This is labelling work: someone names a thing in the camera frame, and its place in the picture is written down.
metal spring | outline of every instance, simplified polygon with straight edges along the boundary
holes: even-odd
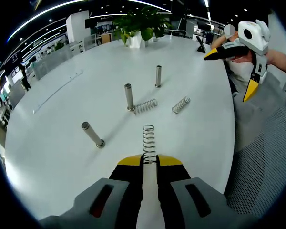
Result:
[[[136,114],[142,113],[144,111],[148,111],[148,110],[154,108],[157,105],[158,105],[157,100],[156,99],[152,99],[152,100],[146,101],[144,103],[135,105],[133,107],[133,112],[136,115]]]
[[[190,98],[184,97],[182,100],[180,100],[179,103],[177,103],[173,108],[172,111],[174,113],[179,113],[189,102],[191,101]]]
[[[143,126],[143,163],[156,163],[156,150],[154,141],[154,126]]]

strip light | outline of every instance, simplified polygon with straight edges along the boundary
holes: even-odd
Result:
[[[60,27],[57,27],[56,29],[51,30],[50,32],[53,32],[53,31],[55,31],[55,30],[57,30],[57,29],[60,29],[61,27],[64,27],[64,26],[66,26],[66,25],[62,25],[62,26],[60,26]],[[35,41],[38,41],[41,37],[43,37],[43,36],[49,34],[50,32],[47,32],[46,34],[40,36],[39,38],[37,38],[36,40],[34,40],[31,44],[33,44]],[[26,50],[31,44],[29,44],[27,47],[25,47],[24,49],[22,49],[21,52],[23,52],[24,50]]]
[[[209,2],[208,2],[208,0],[204,0],[204,3],[205,3],[205,6],[206,6],[207,8],[209,8]]]
[[[39,47],[40,45],[44,44],[47,40],[49,40],[49,39],[51,39],[51,38],[53,38],[53,37],[57,36],[58,34],[60,34],[60,33],[57,33],[57,34],[55,34],[55,35],[53,35],[53,36],[49,37],[48,39],[44,40],[44,41],[43,41],[43,42],[41,42],[40,44],[36,45],[33,49],[31,49],[30,51],[28,51],[28,53],[27,53],[27,54],[25,54],[23,57],[25,57],[26,55],[28,55],[31,51],[33,51],[34,49],[36,49],[36,48],[37,48],[37,47]]]
[[[163,11],[166,11],[166,12],[171,13],[171,11],[169,11],[169,10],[167,10],[167,9],[164,9],[164,8],[162,8],[162,7],[160,7],[160,6],[156,6],[156,5],[153,5],[153,4],[144,2],[144,1],[137,1],[137,0],[128,0],[128,1],[137,2],[137,3],[145,4],[145,5],[148,5],[148,6],[153,6],[153,7],[156,7],[156,8],[158,8],[158,9],[161,9],[161,10],[163,10]]]
[[[0,79],[1,79],[1,77],[2,77],[2,75],[5,73],[5,70],[3,70],[3,72],[1,73],[1,75],[0,75]]]
[[[66,6],[66,5],[69,5],[69,4],[72,4],[72,3],[77,3],[77,2],[81,2],[81,1],[88,1],[88,0],[74,0],[74,1],[69,1],[69,2],[65,2],[63,4],[59,4],[57,6],[54,6],[52,8],[49,8],[37,15],[35,15],[34,17],[32,17],[31,19],[29,19],[28,21],[26,21],[25,23],[23,23],[18,29],[15,30],[15,32],[12,33],[12,35],[8,38],[7,42],[16,34],[18,33],[24,26],[26,26],[27,24],[29,24],[30,22],[32,22],[33,20],[35,20],[36,18],[40,17],[41,15],[47,13],[47,12],[50,12],[51,10],[54,10],[54,9],[57,9],[59,7],[62,7],[62,6]]]
[[[108,17],[108,16],[116,16],[116,15],[127,15],[127,13],[105,14],[105,15],[93,16],[90,18],[100,18],[100,17]]]

metal rod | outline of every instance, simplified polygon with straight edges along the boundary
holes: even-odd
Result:
[[[89,138],[91,138],[91,140],[95,142],[98,148],[103,148],[105,146],[104,140],[99,138],[99,136],[96,134],[96,132],[93,130],[93,128],[88,122],[82,123],[82,129],[89,136]]]
[[[156,84],[155,87],[161,87],[161,69],[160,65],[157,66],[157,73],[156,73]]]
[[[129,111],[133,111],[133,91],[132,91],[132,85],[130,83],[125,84],[125,93],[126,93],[126,99],[127,99],[127,109]]]

white table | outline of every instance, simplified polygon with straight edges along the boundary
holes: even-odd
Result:
[[[75,56],[36,82],[10,116],[6,170],[37,219],[67,211],[120,160],[141,154],[145,124],[155,126],[157,153],[178,158],[191,177],[224,192],[234,150],[233,101],[222,61],[204,61],[198,46],[164,37],[133,50],[114,41]],[[157,65],[162,66],[159,89]],[[156,98],[158,106],[137,116],[128,112],[126,83],[132,84],[135,104]],[[185,96],[190,104],[174,114],[171,108]],[[84,133],[84,121],[105,140],[105,148],[98,149]]]

potted plant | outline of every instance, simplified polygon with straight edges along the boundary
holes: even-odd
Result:
[[[124,45],[129,39],[130,48],[145,47],[154,34],[156,38],[163,37],[164,29],[171,26],[164,15],[152,7],[144,7],[136,13],[129,12],[115,19],[113,23]]]

